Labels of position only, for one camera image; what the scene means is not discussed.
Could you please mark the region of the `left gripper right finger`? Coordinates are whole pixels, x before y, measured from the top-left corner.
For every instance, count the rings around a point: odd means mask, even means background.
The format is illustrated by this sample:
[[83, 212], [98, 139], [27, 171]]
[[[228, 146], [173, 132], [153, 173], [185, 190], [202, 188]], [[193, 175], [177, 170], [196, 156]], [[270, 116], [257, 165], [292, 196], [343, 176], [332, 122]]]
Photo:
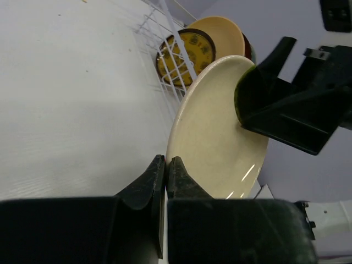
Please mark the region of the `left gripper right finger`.
[[295, 203], [214, 199], [180, 157], [168, 168], [169, 263], [315, 263], [312, 231]]

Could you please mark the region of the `yellow patterned dark plate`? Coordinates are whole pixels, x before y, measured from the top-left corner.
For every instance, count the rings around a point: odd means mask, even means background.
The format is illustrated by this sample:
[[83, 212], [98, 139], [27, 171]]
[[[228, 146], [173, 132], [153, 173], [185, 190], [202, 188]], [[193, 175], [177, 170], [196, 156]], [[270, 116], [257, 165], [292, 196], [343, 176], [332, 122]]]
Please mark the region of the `yellow patterned dark plate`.
[[[200, 74], [210, 63], [215, 61], [216, 49], [212, 39], [204, 31], [183, 29], [178, 31], [196, 74]], [[159, 47], [156, 56], [156, 71], [166, 83], [174, 86], [190, 86], [193, 79], [184, 57], [173, 35], [166, 38]]]

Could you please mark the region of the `orange-yellow plastic plate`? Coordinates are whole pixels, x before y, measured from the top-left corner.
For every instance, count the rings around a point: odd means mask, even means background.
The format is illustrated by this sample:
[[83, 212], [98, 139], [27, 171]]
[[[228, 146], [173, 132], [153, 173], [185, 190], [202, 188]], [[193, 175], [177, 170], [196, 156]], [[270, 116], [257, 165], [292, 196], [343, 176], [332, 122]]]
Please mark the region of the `orange-yellow plastic plate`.
[[187, 28], [204, 31], [212, 39], [216, 59], [230, 55], [245, 56], [245, 40], [236, 23], [222, 16], [208, 16], [191, 23]]

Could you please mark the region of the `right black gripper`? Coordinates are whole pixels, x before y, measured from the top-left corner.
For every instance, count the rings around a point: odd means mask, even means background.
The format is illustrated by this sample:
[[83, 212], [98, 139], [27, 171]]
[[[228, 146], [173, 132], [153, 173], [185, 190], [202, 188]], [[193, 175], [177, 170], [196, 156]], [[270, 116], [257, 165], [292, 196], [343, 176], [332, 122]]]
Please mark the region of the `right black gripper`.
[[[296, 41], [282, 37], [240, 77], [234, 107], [244, 129], [317, 155], [351, 109], [351, 47], [307, 48], [292, 81], [300, 92], [292, 93], [294, 86], [277, 77]], [[268, 86], [264, 80], [275, 81]]]

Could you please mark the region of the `red rimmed beige plate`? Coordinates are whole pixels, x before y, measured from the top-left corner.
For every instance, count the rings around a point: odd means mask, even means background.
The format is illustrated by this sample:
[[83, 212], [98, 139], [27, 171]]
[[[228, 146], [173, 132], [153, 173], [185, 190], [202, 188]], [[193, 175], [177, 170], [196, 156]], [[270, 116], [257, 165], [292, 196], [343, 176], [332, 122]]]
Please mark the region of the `red rimmed beige plate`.
[[249, 60], [252, 59], [252, 50], [251, 50], [251, 45], [250, 42], [248, 41], [247, 37], [243, 35], [244, 38], [244, 43], [245, 43], [245, 57], [248, 58]]

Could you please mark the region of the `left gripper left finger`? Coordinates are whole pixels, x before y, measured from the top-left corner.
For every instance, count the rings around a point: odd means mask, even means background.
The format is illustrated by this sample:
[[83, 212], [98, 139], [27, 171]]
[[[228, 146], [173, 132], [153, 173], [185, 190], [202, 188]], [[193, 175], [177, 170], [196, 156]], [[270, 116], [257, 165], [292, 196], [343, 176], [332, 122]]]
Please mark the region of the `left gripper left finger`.
[[113, 196], [1, 202], [1, 263], [157, 263], [164, 156]]

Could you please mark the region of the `cream white plate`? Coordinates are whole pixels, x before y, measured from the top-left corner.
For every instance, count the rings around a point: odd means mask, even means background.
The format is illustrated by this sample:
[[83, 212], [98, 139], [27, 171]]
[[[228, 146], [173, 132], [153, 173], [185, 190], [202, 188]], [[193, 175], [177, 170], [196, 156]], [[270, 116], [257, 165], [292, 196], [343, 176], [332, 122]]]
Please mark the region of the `cream white plate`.
[[249, 197], [267, 153], [268, 138], [243, 129], [235, 112], [235, 88], [253, 66], [234, 55], [212, 62], [187, 90], [170, 132], [166, 163], [180, 157], [216, 199]]

